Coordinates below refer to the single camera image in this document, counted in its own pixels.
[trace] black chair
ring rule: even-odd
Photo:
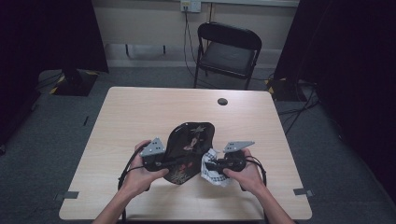
[[[262,49],[262,41],[252,31],[218,22],[206,22],[198,28],[199,48],[194,88],[199,68],[225,76],[246,79],[248,89],[253,69]],[[203,40],[209,41],[204,50]]]

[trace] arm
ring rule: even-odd
[[[243,152],[245,156],[251,156],[247,148],[243,149]],[[265,187],[264,183],[262,183],[262,177],[255,164],[248,162],[245,169],[241,172],[234,172],[230,169],[224,169],[223,172],[230,178],[238,181],[242,188],[256,196],[271,224],[294,224],[294,221],[283,210],[268,188]]]
[[[137,150],[147,143],[149,143],[149,140],[139,143],[134,150]],[[142,158],[140,157],[140,154],[137,154],[136,158],[131,162],[130,167],[134,168],[141,166],[142,164]],[[163,177],[168,172],[169,171],[167,169],[157,172],[149,172],[146,168],[139,168],[129,172],[120,190],[116,195],[114,195],[113,199],[108,203],[93,223],[116,223],[120,218],[122,211],[132,198],[144,192],[149,188],[151,182]]]

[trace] chair seat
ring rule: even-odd
[[[254,50],[211,42],[202,56],[201,65],[214,67],[216,70],[233,71],[242,78],[249,74],[254,53]]]

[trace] gray floor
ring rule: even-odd
[[[172,62],[183,65],[181,56]],[[68,190],[110,87],[192,86],[192,76],[185,66],[163,67],[166,63],[155,59],[142,60],[141,67],[138,63],[139,59],[134,58],[134,65],[111,67],[109,74],[100,74],[87,97],[51,95],[53,84],[40,89],[42,95],[35,111],[8,141],[7,154],[0,157],[0,223],[68,223],[59,219],[62,202],[54,197]],[[273,72],[274,68],[265,66],[256,69],[256,79],[249,89],[265,91],[261,79]],[[40,78],[57,73],[47,71]],[[201,75],[200,79],[222,89],[241,90],[244,86],[240,80],[215,75]],[[304,105],[302,102],[275,104],[279,112]],[[289,117],[280,117],[285,130],[292,122]],[[396,223],[396,211],[387,194],[364,162],[340,140],[338,131],[336,122],[318,105],[302,113],[287,135],[304,187],[315,192],[309,198],[312,218],[299,222]]]

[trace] light wood tabletop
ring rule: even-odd
[[[225,98],[227,105],[219,105]],[[254,141],[248,147],[267,173],[267,187],[293,219],[309,219],[312,211],[271,95],[266,91],[225,91],[113,87],[108,91],[60,217],[95,219],[117,192],[118,178],[142,140],[169,134],[184,122],[215,126],[213,148],[230,141]],[[161,178],[126,207],[128,219],[142,220],[259,220],[262,207],[233,181],[217,187],[196,175],[179,186]]]

